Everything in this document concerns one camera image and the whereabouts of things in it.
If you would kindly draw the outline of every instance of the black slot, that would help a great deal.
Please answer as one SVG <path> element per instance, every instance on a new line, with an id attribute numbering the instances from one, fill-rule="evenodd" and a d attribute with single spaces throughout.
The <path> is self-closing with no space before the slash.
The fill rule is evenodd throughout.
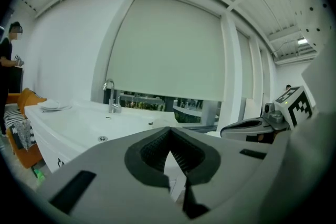
<path id="1" fill-rule="evenodd" d="M 246 135 L 246 141 L 258 142 L 258 135 Z"/>
<path id="2" fill-rule="evenodd" d="M 247 149 L 243 149 L 239 153 L 249 156 L 249 157 L 257 158 L 257 159 L 264 159 L 266 157 L 266 153 L 264 152 L 252 151 L 252 150 L 247 150 Z"/>
<path id="3" fill-rule="evenodd" d="M 221 164 L 213 147 L 166 127 L 131 145 L 125 154 L 125 165 L 141 183 L 169 189 L 168 177 L 163 174 L 169 151 L 191 185 L 209 182 Z"/>
<path id="4" fill-rule="evenodd" d="M 80 171 L 50 203 L 62 212 L 69 214 L 84 191 L 91 184 L 96 174 Z"/>
<path id="5" fill-rule="evenodd" d="M 256 120 L 243 121 L 241 123 L 235 123 L 235 124 L 229 125 L 228 127 L 224 127 L 223 129 L 221 129 L 220 135 L 222 135 L 222 132 L 224 130 L 254 128 L 257 126 L 261 126 L 261 125 L 262 125 L 262 121 L 256 121 Z"/>

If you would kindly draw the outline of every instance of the orange chair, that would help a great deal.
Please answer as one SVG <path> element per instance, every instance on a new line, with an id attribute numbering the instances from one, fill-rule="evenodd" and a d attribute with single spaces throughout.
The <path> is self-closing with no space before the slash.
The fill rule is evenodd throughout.
<path id="1" fill-rule="evenodd" d="M 44 101 L 46 101 L 46 99 L 36 97 L 34 92 L 32 92 L 28 88 L 24 89 L 22 93 L 10 93 L 7 98 L 7 104 L 17 103 L 23 115 L 24 107 L 26 106 L 26 104 L 34 105 L 38 102 Z M 13 152 L 17 156 L 23 167 L 31 168 L 43 159 L 37 144 L 33 145 L 29 150 L 25 150 L 24 148 L 19 150 L 16 146 L 16 143 L 12 136 L 12 132 L 9 128 L 7 129 L 6 133 L 12 146 Z"/>

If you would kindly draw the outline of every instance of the chrome faucet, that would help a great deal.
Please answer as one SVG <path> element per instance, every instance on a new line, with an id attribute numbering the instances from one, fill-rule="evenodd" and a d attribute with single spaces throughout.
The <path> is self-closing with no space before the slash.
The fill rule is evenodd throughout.
<path id="1" fill-rule="evenodd" d="M 111 96 L 109 99 L 109 113 L 115 113 L 115 112 L 120 112 L 121 105 L 120 105 L 120 96 L 118 97 L 118 103 L 115 104 L 113 94 L 114 94 L 114 82 L 111 79 L 107 79 L 103 85 L 103 91 L 106 91 L 107 85 L 111 83 Z"/>

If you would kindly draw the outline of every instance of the white sink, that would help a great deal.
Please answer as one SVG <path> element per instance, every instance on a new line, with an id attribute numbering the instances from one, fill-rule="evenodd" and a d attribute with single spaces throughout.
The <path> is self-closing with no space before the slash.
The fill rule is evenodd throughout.
<path id="1" fill-rule="evenodd" d="M 52 173 L 99 143 L 150 130 L 156 123 L 179 127 L 174 112 L 122 108 L 121 113 L 110 114 L 106 104 L 79 100 L 74 100 L 71 109 L 64 111 L 43 112 L 32 105 L 26 106 L 25 112 Z M 171 153 L 164 173 L 170 179 L 171 195 L 176 200 L 186 178 Z"/>
<path id="2" fill-rule="evenodd" d="M 123 113 L 104 113 L 94 110 L 70 109 L 55 113 L 44 123 L 66 139 L 90 148 L 101 143 L 99 137 L 107 140 L 121 138 L 150 130 L 154 117 Z"/>

